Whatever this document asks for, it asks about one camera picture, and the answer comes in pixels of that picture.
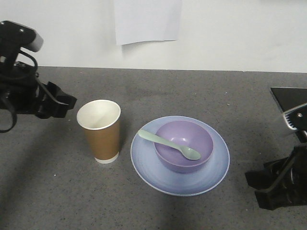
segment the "light blue plate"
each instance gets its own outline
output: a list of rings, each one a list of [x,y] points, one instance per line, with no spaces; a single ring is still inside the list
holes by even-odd
[[[205,128],[213,140],[213,154],[196,172],[179,173],[166,168],[158,159],[154,144],[135,135],[131,160],[138,175],[154,189],[173,196],[196,196],[215,188],[226,176],[230,157],[223,138],[209,125],[185,116],[166,116],[149,122],[142,129],[152,133],[172,121],[191,121]]]

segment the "bowl rim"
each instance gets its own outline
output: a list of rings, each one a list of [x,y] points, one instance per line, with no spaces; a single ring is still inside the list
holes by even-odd
[[[192,164],[192,165],[174,164],[174,163],[172,163],[172,162],[166,160],[166,159],[158,152],[158,150],[157,150],[157,148],[156,148],[156,143],[153,142],[153,147],[154,147],[154,150],[155,150],[156,154],[157,154],[158,157],[161,158],[164,162],[167,162],[168,164],[171,164],[171,165],[177,166],[177,167],[181,167],[181,168],[193,168],[193,167],[197,167],[197,166],[200,166],[200,165],[204,164],[205,162],[207,162],[207,161],[211,158],[211,156],[212,156],[212,154],[213,154],[213,150],[214,150],[214,142],[213,142],[213,139],[212,139],[211,135],[209,134],[209,132],[208,132],[205,128],[201,127],[200,125],[196,124],[196,123],[193,122],[193,121],[180,121],[180,120],[178,120],[178,121],[179,121],[179,122],[190,122],[190,123],[193,123],[194,125],[200,127],[201,129],[203,129],[204,131],[206,131],[206,132],[208,133],[208,135],[210,136],[210,140],[211,140],[211,142],[212,142],[212,150],[211,150],[211,153],[210,153],[209,157],[208,157],[205,161],[199,162],[199,163],[197,163],[197,164]],[[167,124],[169,124],[169,123],[178,122],[178,121],[167,122],[166,124],[162,125],[160,128],[162,128],[163,126],[165,126],[165,125],[167,125]]]

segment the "spoon handle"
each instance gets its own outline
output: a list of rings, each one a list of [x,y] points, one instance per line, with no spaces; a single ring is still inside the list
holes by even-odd
[[[172,141],[169,141],[169,140],[166,140],[166,139],[164,139],[162,137],[159,137],[156,134],[150,133],[150,132],[148,132],[146,130],[143,130],[143,129],[140,129],[138,131],[138,134],[139,134],[139,136],[141,138],[144,138],[146,140],[150,140],[150,141],[153,141],[155,143],[162,144],[162,145],[167,145],[169,147],[172,147],[172,148],[177,149],[177,150],[180,151],[179,145],[175,144]]]

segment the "black device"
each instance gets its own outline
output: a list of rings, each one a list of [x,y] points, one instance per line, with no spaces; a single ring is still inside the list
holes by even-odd
[[[282,115],[276,119],[279,133],[295,133],[301,145],[289,157],[263,164],[259,171],[245,173],[248,185],[255,188],[259,207],[307,205],[307,89],[272,87]]]
[[[12,125],[0,132],[8,132],[17,122],[17,114],[33,114],[41,119],[65,117],[76,98],[64,93],[60,87],[38,79],[37,61],[21,48],[33,52],[40,50],[41,36],[24,25],[0,22],[0,109],[11,113]],[[29,58],[33,65],[16,61],[18,55]]]

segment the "black cable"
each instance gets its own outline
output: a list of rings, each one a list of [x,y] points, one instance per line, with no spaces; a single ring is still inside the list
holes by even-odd
[[[0,96],[0,100],[3,102],[3,104],[6,106],[6,109],[11,113],[12,116],[12,125],[11,127],[9,127],[8,129],[5,130],[1,130],[0,129],[0,133],[6,133],[8,131],[10,131],[12,128],[14,128],[16,122],[17,122],[17,114],[15,111],[14,106],[10,103],[8,97],[9,97],[10,93],[8,91],[4,92],[1,96]]]
[[[22,50],[20,50],[19,53],[26,56],[27,58],[29,58],[33,61],[33,63],[34,63],[33,69],[28,74],[21,76],[21,77],[18,77],[18,78],[10,78],[10,77],[4,76],[3,74],[0,74],[1,78],[5,79],[5,80],[22,80],[22,79],[31,77],[32,75],[35,75],[37,68],[38,68],[37,61],[35,60],[35,58],[32,57],[30,54],[23,52]]]

